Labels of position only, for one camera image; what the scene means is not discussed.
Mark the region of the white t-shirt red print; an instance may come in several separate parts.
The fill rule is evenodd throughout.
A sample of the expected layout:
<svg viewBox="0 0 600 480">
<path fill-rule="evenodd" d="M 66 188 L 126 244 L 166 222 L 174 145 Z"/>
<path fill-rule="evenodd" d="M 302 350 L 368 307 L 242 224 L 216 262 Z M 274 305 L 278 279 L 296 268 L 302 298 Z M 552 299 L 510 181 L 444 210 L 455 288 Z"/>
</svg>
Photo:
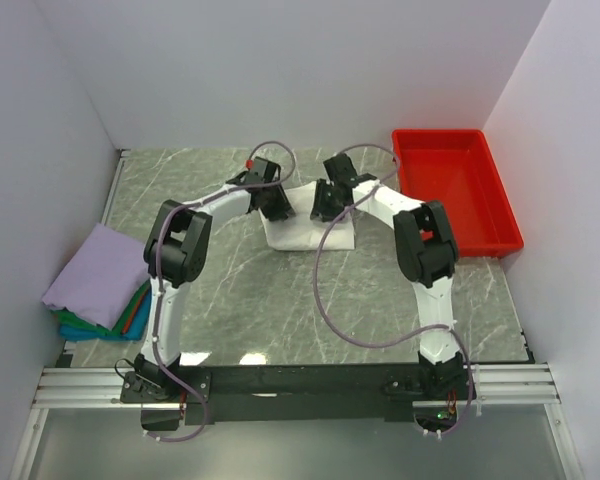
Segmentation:
<svg viewBox="0 0 600 480">
<path fill-rule="evenodd" d="M 267 244 L 277 251 L 315 251 L 326 231 L 328 222 L 310 219 L 316 182 L 285 190 L 295 216 L 283 221 L 270 221 L 260 214 Z M 350 251 L 355 249 L 355 230 L 352 218 L 339 222 L 326 239 L 324 251 Z"/>
</svg>

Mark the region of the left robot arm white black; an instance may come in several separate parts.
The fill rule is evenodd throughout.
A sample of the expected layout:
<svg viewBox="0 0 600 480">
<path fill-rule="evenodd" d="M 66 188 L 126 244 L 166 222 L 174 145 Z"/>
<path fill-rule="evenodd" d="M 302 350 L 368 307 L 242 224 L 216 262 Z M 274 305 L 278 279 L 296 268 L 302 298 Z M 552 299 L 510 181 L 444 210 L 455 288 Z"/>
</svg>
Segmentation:
<svg viewBox="0 0 600 480">
<path fill-rule="evenodd" d="M 146 338 L 134 360 L 136 369 L 148 373 L 144 389 L 156 401 L 179 392 L 180 378 L 171 370 L 179 365 L 186 299 L 204 269 L 211 234 L 254 210 L 273 222 L 295 215 L 281 166 L 262 157 L 249 159 L 243 172 L 209 195 L 161 205 L 143 253 L 152 299 Z"/>
</svg>

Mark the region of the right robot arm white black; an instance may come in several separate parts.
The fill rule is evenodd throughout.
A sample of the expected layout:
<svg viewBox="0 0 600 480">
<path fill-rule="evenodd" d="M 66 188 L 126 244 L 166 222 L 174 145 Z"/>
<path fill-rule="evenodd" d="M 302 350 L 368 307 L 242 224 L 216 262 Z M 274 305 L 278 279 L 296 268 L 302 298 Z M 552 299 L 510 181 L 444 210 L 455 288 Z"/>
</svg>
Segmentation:
<svg viewBox="0 0 600 480">
<path fill-rule="evenodd" d="M 358 173 L 346 153 L 325 160 L 324 167 L 328 178 L 316 184 L 316 216 L 326 210 L 327 219 L 337 222 L 358 210 L 392 229 L 398 266 L 413 286 L 418 311 L 419 328 L 408 336 L 420 337 L 419 362 L 430 366 L 419 374 L 419 387 L 429 398 L 444 397 L 454 386 L 447 367 L 462 354 L 454 337 L 451 295 L 459 250 L 444 206 Z"/>
</svg>

